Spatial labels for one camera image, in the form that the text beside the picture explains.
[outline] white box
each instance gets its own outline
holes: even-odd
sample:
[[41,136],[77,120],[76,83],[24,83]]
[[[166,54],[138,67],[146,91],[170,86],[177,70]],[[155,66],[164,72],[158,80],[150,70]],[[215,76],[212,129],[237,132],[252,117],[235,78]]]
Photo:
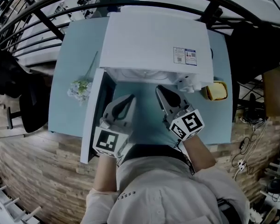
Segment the white box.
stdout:
[[201,87],[213,83],[205,24],[170,14],[111,13],[99,66],[116,81],[177,84],[195,74]]

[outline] shirt sleeve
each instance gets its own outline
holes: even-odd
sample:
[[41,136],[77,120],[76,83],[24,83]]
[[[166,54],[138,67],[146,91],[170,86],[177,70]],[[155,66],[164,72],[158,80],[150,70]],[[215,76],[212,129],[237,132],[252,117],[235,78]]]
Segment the shirt sleeve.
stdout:
[[81,224],[106,224],[119,192],[99,192],[92,189],[86,198],[86,212]]
[[217,199],[228,201],[238,212],[242,223],[249,222],[250,204],[238,184],[217,164],[208,169],[202,169],[194,174],[194,180],[203,183]]

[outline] desk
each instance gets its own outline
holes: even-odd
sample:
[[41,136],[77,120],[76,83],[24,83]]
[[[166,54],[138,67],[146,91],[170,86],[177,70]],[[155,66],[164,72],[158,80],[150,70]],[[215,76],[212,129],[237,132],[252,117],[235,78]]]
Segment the desk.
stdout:
[[[56,64],[49,107],[49,130],[82,137],[87,104],[67,96],[72,81],[83,76],[98,50],[100,52],[109,18],[74,21],[67,29]],[[200,92],[186,94],[189,102],[199,109],[205,128],[199,136],[205,144],[229,143],[232,127],[232,85],[227,47],[224,36],[208,31],[213,50],[214,75],[228,87],[228,98],[224,101],[208,101]],[[91,77],[99,59],[91,69]],[[139,143],[170,144],[176,137],[161,123],[164,114],[155,96],[156,84],[118,83],[114,98],[127,93],[137,97],[134,138]],[[92,144],[86,144],[88,150]]]
[[49,130],[83,136],[87,102],[79,102],[67,95],[70,83],[83,77],[98,51],[90,72],[93,78],[99,64],[109,18],[73,21],[66,30],[56,63],[49,105]]

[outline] label sticker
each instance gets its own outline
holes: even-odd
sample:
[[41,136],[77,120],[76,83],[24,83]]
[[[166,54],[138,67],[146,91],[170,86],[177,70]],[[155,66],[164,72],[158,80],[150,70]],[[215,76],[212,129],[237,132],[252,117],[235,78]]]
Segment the label sticker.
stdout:
[[186,64],[187,65],[197,65],[196,61],[196,51],[195,50],[190,50],[190,49],[185,49],[186,53]]
[[173,57],[174,63],[197,66],[195,50],[173,47]]
[[173,47],[174,63],[186,64],[185,49]]

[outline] black bag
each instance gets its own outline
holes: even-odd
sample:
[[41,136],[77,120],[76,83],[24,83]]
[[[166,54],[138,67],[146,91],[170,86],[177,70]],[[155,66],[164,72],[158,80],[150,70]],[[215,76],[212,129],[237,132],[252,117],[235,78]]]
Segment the black bag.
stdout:
[[255,28],[241,21],[228,41],[228,53],[232,79],[246,84],[279,65],[280,34],[270,24]]

